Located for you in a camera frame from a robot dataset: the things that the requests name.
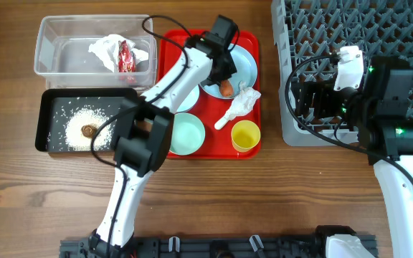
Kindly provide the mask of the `orange carrot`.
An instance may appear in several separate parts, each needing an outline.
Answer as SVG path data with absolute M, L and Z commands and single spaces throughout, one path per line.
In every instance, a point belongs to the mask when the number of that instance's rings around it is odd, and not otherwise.
M 234 94 L 234 88 L 229 80 L 224 80 L 219 86 L 219 91 L 222 97 L 232 97 Z

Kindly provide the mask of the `red snack wrapper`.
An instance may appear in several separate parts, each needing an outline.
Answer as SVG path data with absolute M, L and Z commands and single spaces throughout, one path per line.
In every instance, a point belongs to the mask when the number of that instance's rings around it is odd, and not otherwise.
M 127 41 L 119 42 L 118 72 L 133 73 L 136 70 L 135 57 L 130 50 Z

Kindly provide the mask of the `mint green bowl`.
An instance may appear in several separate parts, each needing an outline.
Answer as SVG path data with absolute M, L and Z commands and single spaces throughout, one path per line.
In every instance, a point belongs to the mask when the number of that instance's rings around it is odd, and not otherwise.
M 195 153 L 203 145 L 206 131 L 202 121 L 190 113 L 177 113 L 171 136 L 170 151 L 179 156 Z

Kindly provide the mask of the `brown food scrap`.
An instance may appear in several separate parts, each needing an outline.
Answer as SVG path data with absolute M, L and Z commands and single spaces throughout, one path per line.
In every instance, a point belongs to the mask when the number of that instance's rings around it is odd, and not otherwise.
M 97 130 L 98 128 L 94 125 L 84 125 L 80 129 L 82 135 L 86 138 L 93 138 Z

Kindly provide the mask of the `white rice pile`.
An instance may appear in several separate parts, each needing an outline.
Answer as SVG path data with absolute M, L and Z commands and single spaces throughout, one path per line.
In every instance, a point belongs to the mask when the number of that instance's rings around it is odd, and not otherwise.
M 48 152 L 88 152 L 84 125 L 99 128 L 120 111 L 122 97 L 58 97 L 52 101 L 46 137 Z

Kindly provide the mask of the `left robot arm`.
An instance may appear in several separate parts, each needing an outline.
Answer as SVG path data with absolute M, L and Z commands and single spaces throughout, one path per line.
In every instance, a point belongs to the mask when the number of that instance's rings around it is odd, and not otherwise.
M 231 44 L 239 39 L 239 27 L 219 15 L 209 31 L 189 34 L 175 65 L 149 90 L 132 91 L 117 115 L 104 122 L 97 133 L 114 127 L 111 146 L 115 170 L 113 190 L 105 217 L 89 236 L 88 246 L 97 257 L 124 257 L 134 235 L 135 219 L 143 190 L 169 152 L 174 116 L 194 87 L 220 83 L 237 69 Z

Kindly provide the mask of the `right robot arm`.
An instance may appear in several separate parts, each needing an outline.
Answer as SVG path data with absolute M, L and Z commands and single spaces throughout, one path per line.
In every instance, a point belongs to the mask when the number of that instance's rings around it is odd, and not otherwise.
M 322 82 L 285 83 L 284 96 L 296 98 L 288 107 L 297 119 L 309 107 L 320 113 L 340 115 L 357 128 L 358 147 L 311 130 L 315 137 L 363 153 L 379 182 L 389 222 L 395 257 L 413 257 L 413 121 L 408 120 L 407 98 L 413 70 L 398 57 L 373 56 L 364 64 L 361 53 L 332 54 L 337 76 Z

